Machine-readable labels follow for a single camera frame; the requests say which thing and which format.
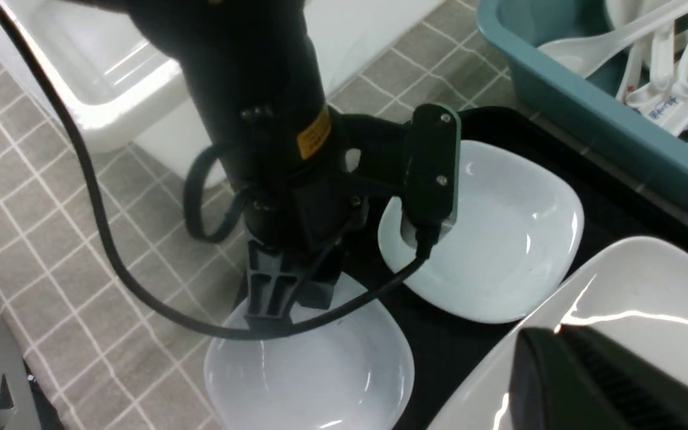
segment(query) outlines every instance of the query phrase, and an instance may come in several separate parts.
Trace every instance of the white square bowl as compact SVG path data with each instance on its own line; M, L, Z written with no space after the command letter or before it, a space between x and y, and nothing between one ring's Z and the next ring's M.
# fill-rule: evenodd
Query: white square bowl
M507 150L461 142L456 225L405 285L438 308L484 323L516 321L564 278L583 230L581 200L556 175ZM379 248L394 272L412 261L402 204L389 202Z

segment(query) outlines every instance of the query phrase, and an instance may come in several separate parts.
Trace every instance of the black device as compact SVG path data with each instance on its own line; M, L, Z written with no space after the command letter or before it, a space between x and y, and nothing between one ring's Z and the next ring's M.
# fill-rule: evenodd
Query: black device
M456 210L460 120L439 105L419 106L409 125L327 106L304 0L70 0L128 14L142 35L180 63L212 145L189 169L186 228L219 243L239 219L248 232L251 331L203 323L151 296L123 265L84 140L17 26L0 5L0 24L55 107L76 147L99 236L128 289L165 318L215 337L287 337L347 315L402 284L429 258ZM349 151L360 152L350 168ZM221 160L235 199L214 232L201 203L208 172ZM328 309L342 272L342 236L361 229L371 196L398 196L416 258L377 291L322 316L292 324L290 308Z

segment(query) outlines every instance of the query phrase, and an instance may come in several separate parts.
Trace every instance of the black tray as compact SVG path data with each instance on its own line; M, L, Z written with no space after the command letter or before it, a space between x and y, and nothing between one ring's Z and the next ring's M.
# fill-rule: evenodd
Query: black tray
M585 229L571 274L620 239L651 236L688 251L688 226L644 199L575 150L507 108L461 112L462 138L494 145L540 164L561 177L580 197ZM368 226L347 237L346 272L366 288L376 288L392 272L377 245L386 201L372 201ZM477 324L445 313L399 288L382 303L403 330L413 351L416 377L397 430L424 429L488 351L514 324Z

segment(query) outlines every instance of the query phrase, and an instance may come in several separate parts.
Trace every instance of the white plastic sink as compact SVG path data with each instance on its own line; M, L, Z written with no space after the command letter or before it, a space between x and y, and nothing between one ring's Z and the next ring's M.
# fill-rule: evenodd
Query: white plastic sink
M183 176L210 144L176 61L161 54L123 14L61 0L0 0L84 133L90 152L134 141ZM313 0L308 32L330 95L443 0ZM0 28L0 60L54 115ZM210 182L224 177L215 169Z

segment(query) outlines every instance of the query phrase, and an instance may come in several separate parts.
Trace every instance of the tiled countertop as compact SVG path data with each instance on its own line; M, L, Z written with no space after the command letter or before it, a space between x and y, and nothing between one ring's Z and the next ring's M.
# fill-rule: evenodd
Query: tiled countertop
M448 0L331 98L337 109L403 121L417 105L510 106L676 214L514 98L505 58L475 26L477 0ZM245 239L189 239L182 182L134 146L95 157L123 258L143 285L219 322L245 267ZM215 219L232 191L208 196ZM152 315L118 283L99 245L76 155L60 127L0 65L0 311L69 428L220 428L203 389L208 339Z

